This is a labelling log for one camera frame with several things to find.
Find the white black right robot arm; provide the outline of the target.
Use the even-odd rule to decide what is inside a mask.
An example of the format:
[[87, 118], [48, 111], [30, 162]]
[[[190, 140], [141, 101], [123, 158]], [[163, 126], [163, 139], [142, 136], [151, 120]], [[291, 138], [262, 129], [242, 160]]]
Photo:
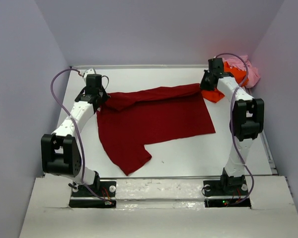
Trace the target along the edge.
[[206, 180], [202, 192], [206, 197], [230, 196], [247, 188], [246, 158], [253, 141], [263, 131], [264, 101], [248, 94], [233, 74], [226, 72], [222, 58], [208, 60], [200, 88], [219, 90], [230, 102], [229, 129], [232, 147], [219, 180]]

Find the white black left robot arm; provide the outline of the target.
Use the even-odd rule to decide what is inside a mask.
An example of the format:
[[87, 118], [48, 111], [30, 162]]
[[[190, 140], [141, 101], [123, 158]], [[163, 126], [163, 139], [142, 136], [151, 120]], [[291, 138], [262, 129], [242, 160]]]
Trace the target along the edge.
[[104, 76], [94, 69], [85, 71], [85, 86], [74, 100], [69, 111], [61, 108], [67, 117], [51, 134], [41, 138], [42, 169], [47, 174], [70, 178], [90, 196], [100, 190], [99, 173], [87, 168], [80, 133], [89, 119], [96, 115], [108, 99], [102, 85]]

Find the dark red t shirt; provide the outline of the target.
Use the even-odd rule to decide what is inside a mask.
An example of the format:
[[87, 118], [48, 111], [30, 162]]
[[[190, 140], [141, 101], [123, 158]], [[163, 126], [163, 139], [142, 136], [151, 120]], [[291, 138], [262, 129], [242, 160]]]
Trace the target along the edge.
[[106, 154], [127, 176], [151, 160], [147, 144], [215, 133], [198, 83], [111, 93], [97, 125]]

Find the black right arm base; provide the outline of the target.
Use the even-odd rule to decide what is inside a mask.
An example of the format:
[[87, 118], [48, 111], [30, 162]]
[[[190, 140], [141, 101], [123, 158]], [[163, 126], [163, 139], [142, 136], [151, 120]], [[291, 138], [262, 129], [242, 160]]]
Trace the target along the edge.
[[251, 207], [245, 176], [205, 180], [201, 193], [206, 208]]

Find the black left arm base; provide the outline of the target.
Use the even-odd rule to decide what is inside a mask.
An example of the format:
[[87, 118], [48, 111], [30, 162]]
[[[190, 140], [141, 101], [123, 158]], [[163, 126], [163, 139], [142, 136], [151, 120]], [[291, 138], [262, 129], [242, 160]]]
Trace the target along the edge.
[[72, 189], [69, 206], [71, 208], [115, 208], [116, 207], [116, 188], [115, 180], [101, 180], [98, 190], [92, 185], [87, 188], [75, 182], [69, 183]]

